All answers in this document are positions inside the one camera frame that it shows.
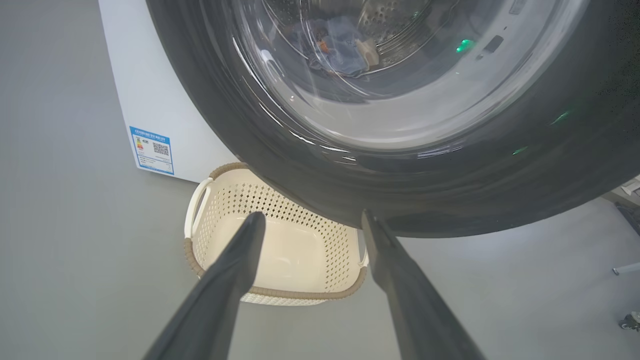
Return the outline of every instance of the qr code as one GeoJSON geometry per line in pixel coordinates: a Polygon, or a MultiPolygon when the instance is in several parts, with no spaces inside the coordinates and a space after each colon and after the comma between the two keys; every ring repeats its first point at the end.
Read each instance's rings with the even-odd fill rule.
{"type": "Polygon", "coordinates": [[[165,146],[165,145],[162,145],[160,143],[155,143],[154,142],[154,152],[157,152],[158,154],[169,156],[169,147],[165,146]]]}

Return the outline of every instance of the laundry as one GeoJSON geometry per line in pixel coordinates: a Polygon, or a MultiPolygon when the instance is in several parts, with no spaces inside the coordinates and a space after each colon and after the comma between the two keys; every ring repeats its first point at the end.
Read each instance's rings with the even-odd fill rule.
{"type": "Polygon", "coordinates": [[[295,25],[291,44],[308,58],[312,69],[356,77],[378,64],[375,44],[346,16],[295,25]]]}

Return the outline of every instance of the laundry basket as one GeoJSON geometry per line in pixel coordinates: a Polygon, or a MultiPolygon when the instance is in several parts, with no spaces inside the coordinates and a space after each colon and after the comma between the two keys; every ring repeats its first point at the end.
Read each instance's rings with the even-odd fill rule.
{"type": "Polygon", "coordinates": [[[200,183],[184,224],[184,252],[201,277],[254,211],[266,217],[255,282],[242,301],[315,305],[353,294],[365,279],[356,229],[280,195],[243,163],[223,165],[200,183]]]}

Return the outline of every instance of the basket rim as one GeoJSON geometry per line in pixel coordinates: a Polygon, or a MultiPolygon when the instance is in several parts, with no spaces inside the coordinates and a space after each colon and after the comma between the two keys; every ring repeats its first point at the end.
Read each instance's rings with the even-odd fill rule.
{"type": "MultiPolygon", "coordinates": [[[[245,163],[229,163],[218,167],[216,170],[213,170],[209,177],[212,180],[217,179],[220,175],[225,172],[229,172],[231,170],[241,170],[247,169],[250,170],[247,164],[245,163]]],[[[195,255],[193,254],[193,242],[191,238],[184,239],[184,254],[187,257],[187,262],[191,269],[196,273],[198,278],[203,276],[205,270],[198,264],[195,255]]],[[[346,298],[356,292],[358,290],[367,275],[367,267],[362,266],[360,268],[360,272],[358,273],[358,277],[356,281],[347,289],[338,291],[335,293],[309,293],[303,291],[286,291],[286,290],[275,290],[269,288],[261,288],[259,286],[252,286],[249,289],[248,293],[252,293],[255,295],[262,295],[267,297],[282,297],[285,299],[300,299],[300,300],[337,300],[346,298]]]]}

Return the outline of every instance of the basket handle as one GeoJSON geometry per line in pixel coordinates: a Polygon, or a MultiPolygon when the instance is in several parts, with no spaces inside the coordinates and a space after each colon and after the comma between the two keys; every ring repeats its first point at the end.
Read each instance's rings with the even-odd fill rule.
{"type": "Polygon", "coordinates": [[[206,191],[207,185],[211,184],[212,181],[213,179],[210,177],[208,177],[205,181],[202,181],[198,185],[196,190],[193,192],[193,195],[191,196],[191,200],[189,201],[189,207],[187,208],[187,216],[184,220],[184,237],[185,238],[189,238],[189,239],[192,238],[193,221],[195,220],[196,216],[199,215],[200,212],[202,211],[202,207],[200,207],[200,209],[198,209],[198,213],[196,214],[196,207],[198,206],[198,203],[200,202],[200,199],[202,198],[204,191],[206,191]]]}

